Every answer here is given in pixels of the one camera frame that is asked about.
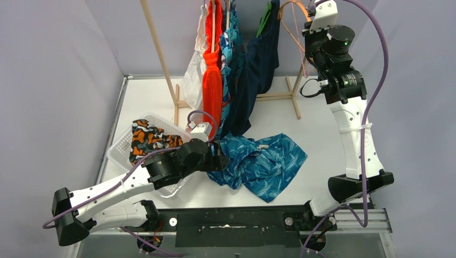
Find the gray wall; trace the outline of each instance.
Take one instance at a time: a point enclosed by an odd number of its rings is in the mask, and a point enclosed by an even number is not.
[[[85,0],[124,74],[162,74],[152,38],[139,1]],[[237,0],[239,26],[245,46],[258,30],[268,0]],[[339,23],[360,32],[367,17],[350,4],[337,1]],[[363,0],[371,10],[378,0]],[[172,75],[182,76],[193,54],[196,28],[203,0],[149,0],[149,8],[160,37],[163,54]],[[298,28],[304,17],[295,8]],[[291,5],[284,12],[284,22],[296,37]],[[279,42],[280,67],[277,75],[296,75],[301,58],[296,43],[282,27]]]
[[[390,69],[369,120],[377,152],[396,182],[373,196],[386,207],[397,256],[456,253],[456,2],[380,0]],[[383,66],[371,24],[352,46],[354,65],[373,92]]]
[[[83,0],[0,1],[0,253],[61,257],[54,191],[95,182],[122,84]]]

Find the green hanger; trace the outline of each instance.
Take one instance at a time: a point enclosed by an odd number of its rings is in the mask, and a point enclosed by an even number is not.
[[[265,26],[266,26],[266,22],[267,22],[268,19],[269,19],[271,9],[272,9],[272,4],[269,2],[269,3],[266,5],[266,10],[265,10],[265,13],[263,14],[263,17],[261,17],[261,20],[260,20],[260,27],[258,28],[258,32],[256,33],[256,36],[257,36],[257,37],[258,37],[259,35],[261,35],[261,33],[263,32],[263,29],[264,29]]]

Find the white table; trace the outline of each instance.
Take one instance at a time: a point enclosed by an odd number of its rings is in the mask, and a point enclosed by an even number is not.
[[[144,113],[153,112],[170,121],[174,119],[174,105],[161,77],[155,79],[127,80],[125,97],[118,118],[114,142],[131,126],[133,120]],[[296,77],[290,77],[291,85]],[[179,84],[180,78],[172,79]],[[306,85],[304,94],[315,93],[319,87],[315,81]],[[269,92],[286,91],[284,77],[275,77]],[[144,193],[125,202],[151,199],[159,209],[246,207],[269,205],[300,205],[316,197],[327,187],[331,176],[344,174],[345,159],[337,124],[324,96],[306,99],[297,96],[302,114],[296,119],[289,99],[262,101],[255,104],[250,122],[252,128],[244,135],[260,139],[284,133],[292,138],[307,154],[308,158],[288,187],[271,203],[267,204],[243,185],[233,190],[227,185],[220,186],[205,173],[196,172],[187,184],[172,198],[162,198],[156,193]],[[191,109],[180,109],[179,126],[187,124]],[[107,161],[101,182],[125,173],[111,161]]]

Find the red garment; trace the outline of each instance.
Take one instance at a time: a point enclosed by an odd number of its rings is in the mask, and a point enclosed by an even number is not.
[[[222,75],[218,64],[220,63],[220,35],[222,35],[222,6],[220,0],[215,0],[215,21],[212,20],[212,1],[209,1],[208,16],[206,17],[206,37],[208,48],[203,53],[203,58],[206,60],[208,69],[203,75],[203,110],[210,114],[218,123],[214,125],[212,120],[204,116],[204,122],[210,122],[212,132],[209,138],[213,136],[215,128],[220,125],[220,117],[222,115],[222,95],[223,83]],[[215,48],[212,51],[212,23],[215,22]]]

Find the white garment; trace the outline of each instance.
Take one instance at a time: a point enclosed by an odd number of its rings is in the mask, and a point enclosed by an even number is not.
[[[203,75],[208,66],[203,58],[207,49],[204,21],[208,13],[207,5],[201,6],[198,31],[195,43],[195,52],[188,64],[187,71],[182,79],[182,94],[185,102],[194,110],[202,110],[203,107]]]

